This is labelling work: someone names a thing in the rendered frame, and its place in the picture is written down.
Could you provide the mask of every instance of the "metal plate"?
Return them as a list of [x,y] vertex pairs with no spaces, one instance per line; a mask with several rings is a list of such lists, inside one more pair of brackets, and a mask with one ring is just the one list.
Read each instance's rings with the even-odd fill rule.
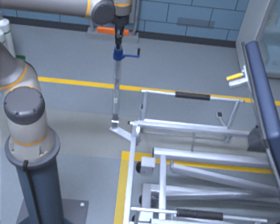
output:
[[[88,201],[62,199],[62,204],[64,208],[65,218],[67,218],[70,222],[75,224],[85,224],[89,207]],[[27,206],[25,204],[25,201],[23,200],[16,224],[19,224],[27,216]]]

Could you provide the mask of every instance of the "blue padded bar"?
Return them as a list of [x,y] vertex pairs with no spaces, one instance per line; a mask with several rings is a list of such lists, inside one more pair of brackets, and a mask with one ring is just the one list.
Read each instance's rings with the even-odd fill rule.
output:
[[270,84],[266,77],[261,52],[256,41],[246,45],[249,63],[259,102],[261,117],[266,129],[266,137],[278,171],[280,171],[280,123]]

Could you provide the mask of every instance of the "glass panel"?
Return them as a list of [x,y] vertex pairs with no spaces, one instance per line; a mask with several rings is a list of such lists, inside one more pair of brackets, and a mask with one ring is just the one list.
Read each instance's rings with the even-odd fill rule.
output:
[[280,78],[280,0],[275,1],[259,46],[267,75]]

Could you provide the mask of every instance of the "yellow floor line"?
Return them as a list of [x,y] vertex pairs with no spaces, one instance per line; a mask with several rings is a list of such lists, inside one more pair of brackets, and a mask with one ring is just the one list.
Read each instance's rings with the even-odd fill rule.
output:
[[[104,88],[104,89],[113,89],[113,84],[101,83],[101,82],[92,82],[92,81],[77,81],[77,80],[69,80],[69,79],[59,79],[59,78],[49,78],[49,77],[38,77],[39,81],[42,82],[51,82],[51,83],[58,83],[58,84],[65,84],[65,85],[79,85],[79,86],[88,86],[88,87],[96,87],[96,88]],[[139,87],[139,86],[132,86],[132,85],[120,85],[121,90],[127,91],[135,91],[140,92],[141,89],[148,89],[154,91],[163,91],[174,93],[177,90],[169,90],[169,89],[156,89],[156,88],[147,88],[147,87]],[[224,96],[224,95],[215,95],[211,94],[212,97],[222,97],[222,98],[229,98],[229,99],[240,99],[244,100],[245,102],[250,103],[250,98],[248,97],[232,97],[232,96]],[[280,101],[275,101],[276,106],[280,106]]]
[[[150,153],[135,153],[135,161],[141,161],[142,156],[151,157]],[[125,208],[125,200],[126,200],[126,180],[127,180],[127,172],[128,172],[128,163],[130,159],[130,153],[128,151],[123,151],[121,154],[121,167],[120,174],[118,180],[117,187],[117,201],[115,208],[115,217],[113,224],[122,224],[123,223],[123,213]],[[181,164],[185,166],[197,167],[197,168],[215,168],[215,169],[225,169],[225,170],[233,170],[239,172],[255,172],[255,173],[265,173],[271,174],[269,169],[261,169],[261,168],[245,168],[245,167],[234,167],[234,166],[224,166],[224,165],[214,165],[214,164],[200,164],[200,163],[188,163],[182,161],[175,161],[176,164]]]

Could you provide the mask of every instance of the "black cable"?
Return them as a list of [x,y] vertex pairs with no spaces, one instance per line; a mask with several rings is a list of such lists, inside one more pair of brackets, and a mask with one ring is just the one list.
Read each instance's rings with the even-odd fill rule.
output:
[[41,214],[40,214],[40,211],[39,211],[39,206],[38,206],[38,201],[37,201],[37,196],[36,196],[35,188],[34,188],[33,181],[32,181],[32,176],[30,174],[30,171],[27,168],[27,165],[28,165],[28,160],[24,160],[23,161],[23,171],[27,174],[27,179],[28,179],[29,186],[30,186],[30,189],[31,189],[33,203],[34,203],[36,215],[37,215],[37,218],[38,218],[38,223],[39,224],[43,224],[42,223]]

